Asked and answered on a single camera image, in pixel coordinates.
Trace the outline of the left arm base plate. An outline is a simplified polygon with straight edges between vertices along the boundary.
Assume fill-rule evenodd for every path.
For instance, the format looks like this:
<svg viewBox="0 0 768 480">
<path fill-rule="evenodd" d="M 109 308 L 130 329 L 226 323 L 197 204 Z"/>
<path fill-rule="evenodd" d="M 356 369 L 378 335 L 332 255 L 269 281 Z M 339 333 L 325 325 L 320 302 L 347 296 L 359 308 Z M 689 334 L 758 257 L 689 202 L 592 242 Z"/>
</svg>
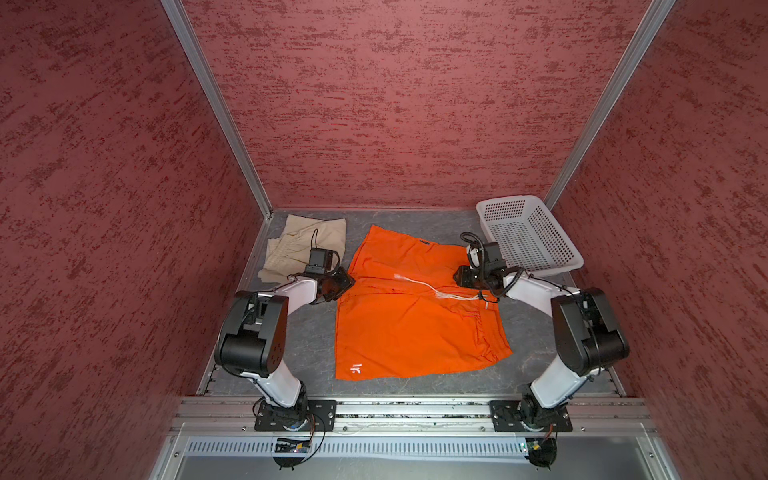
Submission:
<svg viewBox="0 0 768 480">
<path fill-rule="evenodd" d="M 338 402 L 330 399 L 310 399 L 306 408 L 301 404 L 288 409 L 260 403 L 255 410 L 254 430 L 257 432 L 308 432 L 334 429 Z"/>
</svg>

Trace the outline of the beige shorts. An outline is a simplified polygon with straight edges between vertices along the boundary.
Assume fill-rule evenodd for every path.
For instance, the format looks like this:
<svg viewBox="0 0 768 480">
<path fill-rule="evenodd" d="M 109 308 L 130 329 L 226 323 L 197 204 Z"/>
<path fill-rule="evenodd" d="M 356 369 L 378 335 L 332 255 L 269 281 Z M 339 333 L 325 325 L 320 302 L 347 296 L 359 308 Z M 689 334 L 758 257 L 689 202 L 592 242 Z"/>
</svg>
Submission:
<svg viewBox="0 0 768 480">
<path fill-rule="evenodd" d="M 263 283 L 284 283 L 289 275 L 305 270 L 312 247 L 335 251 L 343 258 L 346 231 L 345 219 L 289 215 L 281 235 L 267 240 L 266 258 L 258 278 Z"/>
</svg>

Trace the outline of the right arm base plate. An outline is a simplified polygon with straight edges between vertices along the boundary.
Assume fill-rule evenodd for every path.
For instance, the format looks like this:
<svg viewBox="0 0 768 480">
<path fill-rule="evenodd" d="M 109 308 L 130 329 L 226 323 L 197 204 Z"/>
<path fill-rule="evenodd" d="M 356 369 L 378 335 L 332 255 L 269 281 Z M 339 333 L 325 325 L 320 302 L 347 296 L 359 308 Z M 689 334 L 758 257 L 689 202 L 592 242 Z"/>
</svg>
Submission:
<svg viewBox="0 0 768 480">
<path fill-rule="evenodd" d="M 493 400 L 489 402 L 489 408 L 493 428 L 497 433 L 573 431 L 566 404 L 544 408 L 533 397 L 525 397 L 522 400 Z"/>
</svg>

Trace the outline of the orange shorts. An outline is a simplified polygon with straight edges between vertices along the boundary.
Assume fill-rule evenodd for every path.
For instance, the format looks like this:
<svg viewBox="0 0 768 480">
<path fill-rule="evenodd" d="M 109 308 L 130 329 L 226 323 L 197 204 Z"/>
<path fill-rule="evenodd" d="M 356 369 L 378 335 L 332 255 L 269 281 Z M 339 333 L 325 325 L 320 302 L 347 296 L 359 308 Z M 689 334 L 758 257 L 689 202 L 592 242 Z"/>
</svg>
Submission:
<svg viewBox="0 0 768 480">
<path fill-rule="evenodd" d="M 498 305 L 453 278 L 467 263 L 460 246 L 372 226 L 337 303 L 336 379 L 461 373 L 511 356 Z"/>
</svg>

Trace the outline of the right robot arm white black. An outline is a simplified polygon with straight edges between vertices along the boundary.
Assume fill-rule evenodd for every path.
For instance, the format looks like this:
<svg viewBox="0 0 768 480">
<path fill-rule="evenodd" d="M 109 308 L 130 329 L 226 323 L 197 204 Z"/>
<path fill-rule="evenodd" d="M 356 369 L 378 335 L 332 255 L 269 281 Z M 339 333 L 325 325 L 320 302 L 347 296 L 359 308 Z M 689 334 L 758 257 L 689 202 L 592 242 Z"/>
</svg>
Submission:
<svg viewBox="0 0 768 480">
<path fill-rule="evenodd" d="M 460 266 L 454 281 L 476 290 L 481 300 L 507 297 L 536 308 L 552 320 L 556 356 L 526 387 L 520 401 L 491 404 L 498 431 L 564 431 L 568 400 L 589 379 L 630 354 L 610 302 L 598 288 L 573 289 L 522 269 L 487 273 L 472 266 Z"/>
</svg>

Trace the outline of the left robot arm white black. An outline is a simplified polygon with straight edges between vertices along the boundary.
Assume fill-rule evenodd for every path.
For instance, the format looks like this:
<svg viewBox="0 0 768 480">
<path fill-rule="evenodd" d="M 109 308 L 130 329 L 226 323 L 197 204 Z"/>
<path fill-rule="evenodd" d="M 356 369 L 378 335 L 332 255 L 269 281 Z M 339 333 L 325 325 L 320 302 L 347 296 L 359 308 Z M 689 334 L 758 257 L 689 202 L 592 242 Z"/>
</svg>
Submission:
<svg viewBox="0 0 768 480">
<path fill-rule="evenodd" d="M 253 407 L 255 430 L 333 430 L 337 402 L 311 400 L 284 360 L 288 317 L 304 306 L 336 301 L 354 284 L 339 267 L 324 274 L 294 275 L 272 290 L 238 294 L 220 329 L 214 362 L 261 393 Z"/>
</svg>

